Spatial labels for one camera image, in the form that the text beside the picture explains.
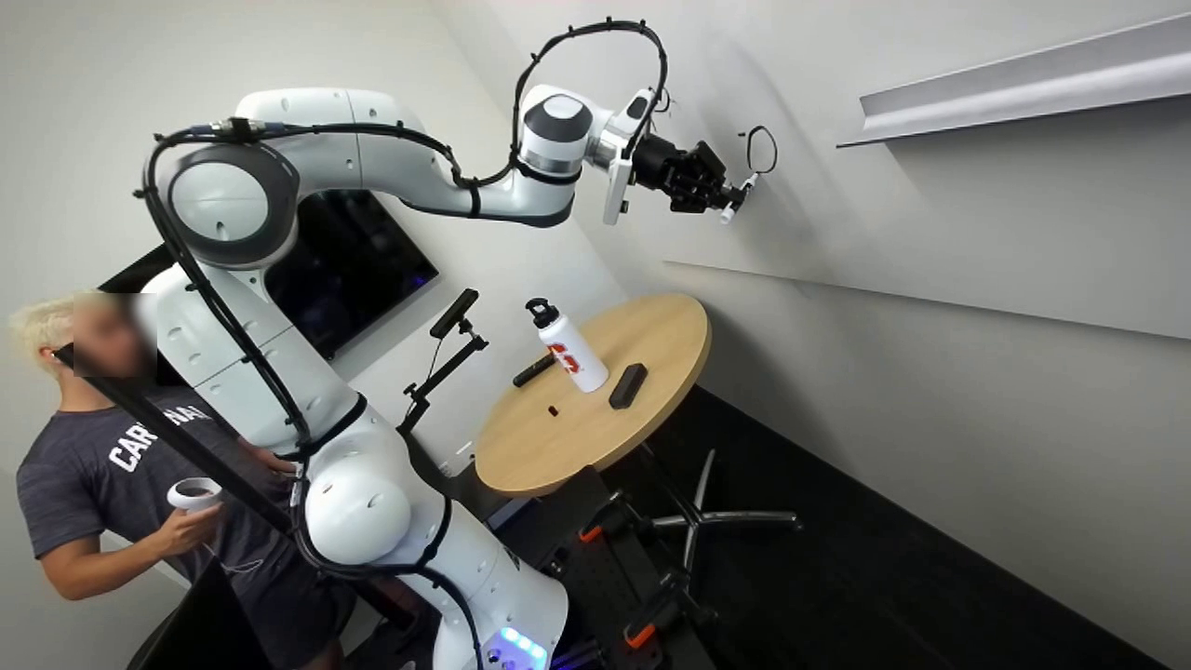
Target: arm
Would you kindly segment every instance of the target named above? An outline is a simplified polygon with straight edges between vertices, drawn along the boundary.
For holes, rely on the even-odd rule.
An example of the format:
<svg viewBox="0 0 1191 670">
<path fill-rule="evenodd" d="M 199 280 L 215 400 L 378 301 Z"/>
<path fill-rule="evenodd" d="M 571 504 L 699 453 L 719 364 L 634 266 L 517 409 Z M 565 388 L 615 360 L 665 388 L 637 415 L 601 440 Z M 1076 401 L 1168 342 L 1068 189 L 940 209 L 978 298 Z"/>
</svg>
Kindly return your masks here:
<svg viewBox="0 0 1191 670">
<path fill-rule="evenodd" d="M 163 558 L 191 556 L 207 541 L 219 527 L 219 513 L 172 513 L 156 534 L 145 541 L 99 551 L 99 541 L 70 541 L 40 558 L 49 584 L 64 599 L 89 599 L 122 590 L 126 582 L 142 576 Z"/>
</svg>

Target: wooden tabletop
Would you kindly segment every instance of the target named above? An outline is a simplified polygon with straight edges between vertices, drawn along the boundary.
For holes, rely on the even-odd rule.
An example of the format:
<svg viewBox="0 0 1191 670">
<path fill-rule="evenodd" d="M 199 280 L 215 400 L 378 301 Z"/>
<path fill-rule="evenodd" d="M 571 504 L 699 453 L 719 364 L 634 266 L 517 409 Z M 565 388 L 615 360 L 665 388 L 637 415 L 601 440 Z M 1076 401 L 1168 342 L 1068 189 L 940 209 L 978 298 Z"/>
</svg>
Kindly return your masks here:
<svg viewBox="0 0 1191 670">
<path fill-rule="evenodd" d="M 637 298 L 583 326 L 607 364 L 599 393 L 583 396 L 552 364 L 488 415 L 476 440 L 476 478 L 502 494 L 545 494 L 580 469 L 607 469 L 637 450 L 692 393 L 705 364 L 705 311 L 684 295 Z M 646 375 L 625 409 L 607 396 L 641 360 Z"/>
</svg>

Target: man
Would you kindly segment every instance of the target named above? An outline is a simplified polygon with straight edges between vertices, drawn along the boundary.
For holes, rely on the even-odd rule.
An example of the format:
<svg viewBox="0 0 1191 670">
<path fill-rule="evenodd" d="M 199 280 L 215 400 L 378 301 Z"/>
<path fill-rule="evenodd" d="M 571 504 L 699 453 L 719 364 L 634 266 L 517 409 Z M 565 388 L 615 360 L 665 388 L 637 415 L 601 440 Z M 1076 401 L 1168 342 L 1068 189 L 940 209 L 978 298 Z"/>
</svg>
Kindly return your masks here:
<svg viewBox="0 0 1191 670">
<path fill-rule="evenodd" d="M 333 631 L 352 605 L 351 590 L 315 582 L 289 541 L 235 498 L 222 498 L 215 513 L 168 507 L 168 489 L 197 469 L 68 373 L 70 347 L 94 347 L 76 327 L 68 347 L 68 301 L 22 311 L 14 333 L 29 360 L 58 388 L 53 422 L 18 467 L 18 504 L 49 584 L 64 599 L 94 599 L 160 561 L 186 582 L 219 561 L 272 668 L 343 668 Z M 260 491 L 272 472 L 285 469 L 246 447 L 194 393 L 160 388 L 151 401 Z M 99 551 L 103 530 L 130 549 Z"/>
</svg>

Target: white wall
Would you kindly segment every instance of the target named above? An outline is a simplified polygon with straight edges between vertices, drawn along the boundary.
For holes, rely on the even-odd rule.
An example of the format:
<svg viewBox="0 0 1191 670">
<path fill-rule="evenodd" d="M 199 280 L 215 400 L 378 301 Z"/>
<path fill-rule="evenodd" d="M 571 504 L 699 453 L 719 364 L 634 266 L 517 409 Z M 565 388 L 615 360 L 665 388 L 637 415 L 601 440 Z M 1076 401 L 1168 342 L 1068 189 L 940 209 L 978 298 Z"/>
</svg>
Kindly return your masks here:
<svg viewBox="0 0 1191 670">
<path fill-rule="evenodd" d="M 241 95 L 274 85 L 388 89 L 445 137 L 465 167 L 491 167 L 506 156 L 506 110 L 465 66 L 420 0 L 0 0 L 0 312 L 96 286 L 151 251 L 151 223 L 130 197 L 147 136 L 219 121 Z M 485 295 L 472 322 L 491 350 L 450 381 L 425 422 L 437 462 L 456 469 L 465 462 L 456 447 L 478 430 L 498 385 L 532 360 L 532 333 L 517 304 L 545 290 L 589 316 L 621 290 L 569 228 L 493 230 L 413 215 L 397 206 L 395 213 L 450 280 L 431 301 L 452 298 L 445 286 Z M 428 342 L 408 340 L 352 385 L 397 416 L 397 396 L 425 360 Z M 9 472 L 53 409 L 53 388 L 9 350 L 0 364 L 2 668 L 122 668 L 145 631 L 178 599 L 178 590 L 156 572 L 119 596 L 73 606 L 49 592 L 29 561 Z"/>
<path fill-rule="evenodd" d="M 1188 0 L 810 3 L 437 0 L 502 95 L 565 23 L 669 44 L 658 132 L 765 125 L 781 174 L 733 228 L 655 197 L 580 228 L 641 290 L 719 326 L 705 385 L 1168 668 L 1191 668 L 1191 125 L 1168 110 L 841 152 L 861 95 L 1188 10 Z M 552 80 L 617 103 L 646 50 L 589 41 Z"/>
</svg>

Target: hand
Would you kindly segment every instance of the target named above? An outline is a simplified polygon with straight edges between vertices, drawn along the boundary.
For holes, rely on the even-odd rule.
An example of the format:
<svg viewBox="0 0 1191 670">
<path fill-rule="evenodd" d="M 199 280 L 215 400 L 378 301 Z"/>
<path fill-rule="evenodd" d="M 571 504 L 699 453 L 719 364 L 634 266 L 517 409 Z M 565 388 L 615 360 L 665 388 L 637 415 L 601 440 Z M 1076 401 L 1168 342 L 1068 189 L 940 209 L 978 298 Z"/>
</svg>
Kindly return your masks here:
<svg viewBox="0 0 1191 670">
<path fill-rule="evenodd" d="M 207 513 L 181 513 L 173 512 L 151 535 L 151 556 L 156 558 L 173 558 L 173 556 L 191 556 L 199 544 L 207 544 L 215 535 L 215 530 L 222 527 L 222 507 L 207 512 Z"/>
</svg>

